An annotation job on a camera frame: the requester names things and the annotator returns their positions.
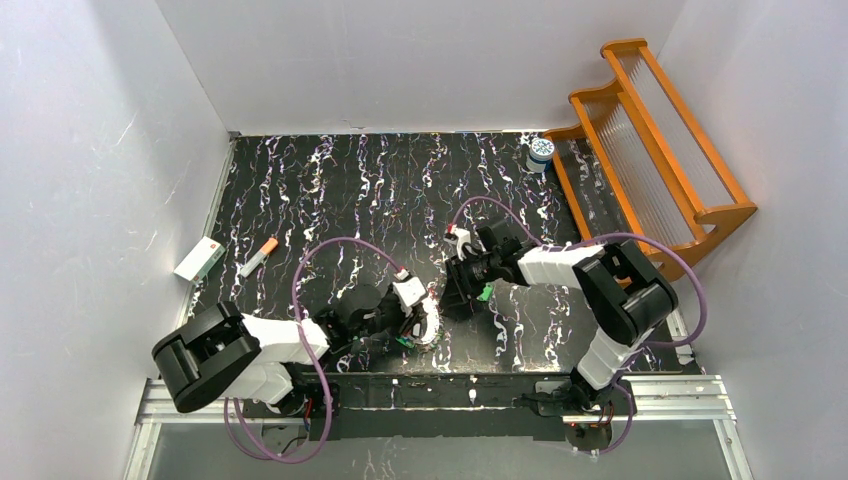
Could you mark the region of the keyring with coloured tags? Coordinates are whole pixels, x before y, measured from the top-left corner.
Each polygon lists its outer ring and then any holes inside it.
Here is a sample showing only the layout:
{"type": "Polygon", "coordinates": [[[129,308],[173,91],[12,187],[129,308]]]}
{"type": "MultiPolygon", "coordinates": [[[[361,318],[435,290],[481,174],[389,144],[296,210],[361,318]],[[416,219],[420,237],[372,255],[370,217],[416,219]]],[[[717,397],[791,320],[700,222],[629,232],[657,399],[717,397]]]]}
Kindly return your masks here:
{"type": "Polygon", "coordinates": [[[411,307],[395,339],[406,348],[425,352],[440,339],[441,329],[437,302],[427,297],[411,307]]]}

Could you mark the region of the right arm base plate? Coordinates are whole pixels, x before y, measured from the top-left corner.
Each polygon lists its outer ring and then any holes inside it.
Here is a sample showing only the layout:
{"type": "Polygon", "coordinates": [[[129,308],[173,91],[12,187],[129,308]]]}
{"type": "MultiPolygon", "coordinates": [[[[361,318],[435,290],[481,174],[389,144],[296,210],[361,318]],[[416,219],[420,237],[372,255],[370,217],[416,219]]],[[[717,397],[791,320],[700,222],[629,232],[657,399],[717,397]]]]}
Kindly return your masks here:
{"type": "Polygon", "coordinates": [[[530,393],[513,400],[516,407],[526,407],[541,417],[586,417],[589,423],[611,422],[616,414],[628,415],[633,396],[632,384],[626,380],[596,392],[574,387],[570,381],[539,381],[530,393]]]}

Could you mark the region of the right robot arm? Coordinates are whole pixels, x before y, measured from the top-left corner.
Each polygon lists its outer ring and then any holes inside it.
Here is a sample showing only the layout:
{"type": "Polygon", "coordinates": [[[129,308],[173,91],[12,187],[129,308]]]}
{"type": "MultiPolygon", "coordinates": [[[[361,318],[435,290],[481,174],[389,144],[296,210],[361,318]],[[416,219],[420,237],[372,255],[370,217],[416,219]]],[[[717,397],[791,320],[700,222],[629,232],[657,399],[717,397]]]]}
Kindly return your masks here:
{"type": "Polygon", "coordinates": [[[674,289],[632,239],[575,248],[535,246],[513,235],[504,222],[481,227],[477,235],[481,244],[475,247],[469,231],[454,224],[446,230],[455,253],[445,263],[441,309],[471,306],[496,281],[581,291],[597,329],[570,373],[574,394],[593,398],[610,390],[626,361],[678,306],[674,289]]]}

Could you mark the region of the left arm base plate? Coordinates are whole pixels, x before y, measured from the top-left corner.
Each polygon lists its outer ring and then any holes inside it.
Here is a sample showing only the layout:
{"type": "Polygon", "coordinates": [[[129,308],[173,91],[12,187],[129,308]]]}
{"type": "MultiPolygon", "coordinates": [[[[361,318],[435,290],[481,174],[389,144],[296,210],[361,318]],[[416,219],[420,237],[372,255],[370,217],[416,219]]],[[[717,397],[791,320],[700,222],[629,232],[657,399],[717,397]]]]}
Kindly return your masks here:
{"type": "Polygon", "coordinates": [[[272,403],[245,400],[246,418],[313,418],[325,414],[326,401],[320,383],[296,384],[292,391],[272,403]]]}

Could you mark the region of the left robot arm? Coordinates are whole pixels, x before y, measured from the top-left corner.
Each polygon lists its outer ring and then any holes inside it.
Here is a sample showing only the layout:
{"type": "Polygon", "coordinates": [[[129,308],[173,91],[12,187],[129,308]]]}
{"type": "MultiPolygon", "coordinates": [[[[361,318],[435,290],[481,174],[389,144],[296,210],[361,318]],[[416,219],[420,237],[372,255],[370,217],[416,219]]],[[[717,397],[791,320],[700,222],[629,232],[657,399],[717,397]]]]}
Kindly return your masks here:
{"type": "Polygon", "coordinates": [[[220,302],[159,340],[151,356],[180,413],[224,397],[274,405],[296,389],[292,365],[375,356],[394,343],[428,345],[440,326],[424,289],[361,285],[302,321],[259,318],[220,302]]]}

